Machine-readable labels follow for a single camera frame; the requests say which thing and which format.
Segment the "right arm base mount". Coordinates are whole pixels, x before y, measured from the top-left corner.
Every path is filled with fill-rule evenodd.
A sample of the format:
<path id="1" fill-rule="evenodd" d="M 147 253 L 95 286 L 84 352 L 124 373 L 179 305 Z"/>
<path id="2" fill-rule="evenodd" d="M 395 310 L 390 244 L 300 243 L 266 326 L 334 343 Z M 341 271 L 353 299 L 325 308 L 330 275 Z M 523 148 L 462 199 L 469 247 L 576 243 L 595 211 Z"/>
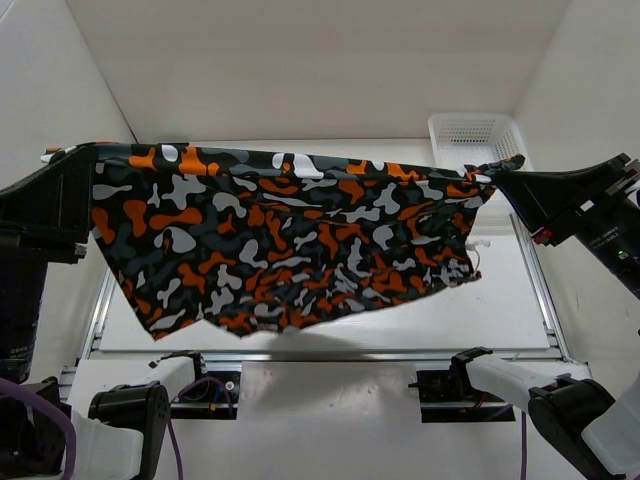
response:
<path id="1" fill-rule="evenodd" d="M 449 359 L 416 364 L 415 378 L 408 388 L 415 390 L 423 424 L 513 422 L 514 408 L 494 394 L 471 386 L 465 370 L 468 363 L 491 354 L 475 347 Z"/>

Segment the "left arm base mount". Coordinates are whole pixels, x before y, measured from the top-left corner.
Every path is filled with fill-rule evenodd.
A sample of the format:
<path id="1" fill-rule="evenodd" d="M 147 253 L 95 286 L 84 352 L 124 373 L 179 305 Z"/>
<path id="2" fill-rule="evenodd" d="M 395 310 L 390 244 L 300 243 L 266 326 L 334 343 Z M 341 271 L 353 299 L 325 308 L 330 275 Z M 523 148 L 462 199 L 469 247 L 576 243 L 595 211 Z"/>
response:
<path id="1" fill-rule="evenodd" d="M 210 380 L 178 396 L 172 403 L 173 418 L 189 420 L 236 420 L 241 393 L 241 365 L 215 361 L 207 355 L 196 362 L 196 380 Z"/>

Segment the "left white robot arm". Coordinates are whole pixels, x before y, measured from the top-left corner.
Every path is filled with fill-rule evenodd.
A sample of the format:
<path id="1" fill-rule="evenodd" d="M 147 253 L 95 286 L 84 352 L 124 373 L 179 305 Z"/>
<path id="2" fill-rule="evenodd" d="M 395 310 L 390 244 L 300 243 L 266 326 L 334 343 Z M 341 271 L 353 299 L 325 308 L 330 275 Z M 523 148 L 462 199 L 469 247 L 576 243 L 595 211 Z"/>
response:
<path id="1" fill-rule="evenodd" d="M 183 395 L 206 395 L 202 356 L 178 351 L 120 383 L 32 380 L 52 265 L 86 254 L 101 159 L 96 145 L 55 152 L 1 192 L 1 475 L 5 479 L 153 479 Z"/>

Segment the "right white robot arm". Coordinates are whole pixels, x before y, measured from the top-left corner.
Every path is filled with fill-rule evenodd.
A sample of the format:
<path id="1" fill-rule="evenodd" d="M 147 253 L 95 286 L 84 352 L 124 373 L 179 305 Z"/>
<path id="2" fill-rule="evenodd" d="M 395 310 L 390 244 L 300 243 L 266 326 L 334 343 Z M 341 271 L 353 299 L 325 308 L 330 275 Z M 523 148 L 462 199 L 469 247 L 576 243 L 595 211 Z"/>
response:
<path id="1" fill-rule="evenodd" d="M 625 154 L 565 172 L 519 172 L 524 160 L 485 164 L 538 245 L 576 238 L 633 295 L 639 293 L 639 163 Z M 639 385 L 614 398 L 592 379 L 550 377 L 476 347 L 451 359 L 449 387 L 460 399 L 493 394 L 518 408 L 584 478 L 639 473 Z"/>

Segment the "orange camouflage shorts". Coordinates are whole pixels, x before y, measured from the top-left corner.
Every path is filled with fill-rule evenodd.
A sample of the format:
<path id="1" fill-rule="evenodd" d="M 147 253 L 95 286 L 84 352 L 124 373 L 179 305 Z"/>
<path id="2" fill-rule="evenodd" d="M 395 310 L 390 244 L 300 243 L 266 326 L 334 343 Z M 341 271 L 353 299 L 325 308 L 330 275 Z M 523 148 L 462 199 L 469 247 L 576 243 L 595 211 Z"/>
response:
<path id="1" fill-rule="evenodd" d="M 466 242 L 514 155 L 455 170 L 189 144 L 50 149 L 94 167 L 93 235 L 155 339 L 304 329 L 480 278 Z"/>

